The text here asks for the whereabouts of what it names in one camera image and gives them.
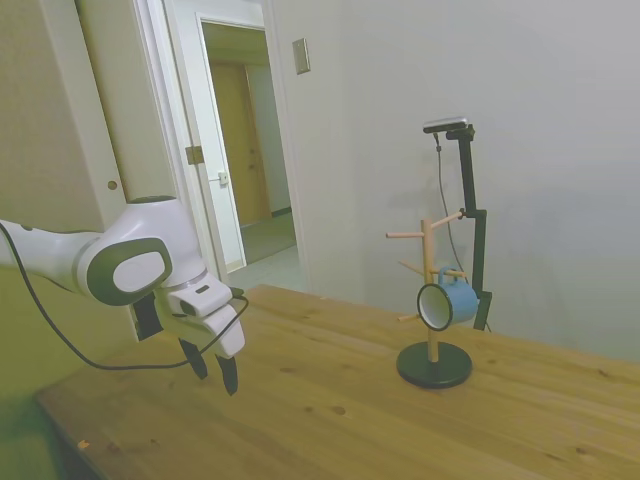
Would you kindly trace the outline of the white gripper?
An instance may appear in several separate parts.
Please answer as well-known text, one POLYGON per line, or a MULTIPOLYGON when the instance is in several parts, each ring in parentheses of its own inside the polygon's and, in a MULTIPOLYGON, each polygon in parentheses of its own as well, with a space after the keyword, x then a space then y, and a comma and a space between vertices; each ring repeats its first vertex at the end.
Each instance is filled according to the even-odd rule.
POLYGON ((245 346, 244 332, 233 305, 227 304, 203 317, 172 319, 172 330, 179 339, 182 351, 196 376, 203 380, 208 369, 200 350, 208 344, 216 356, 225 390, 233 396, 239 388, 238 367, 234 356, 245 346))

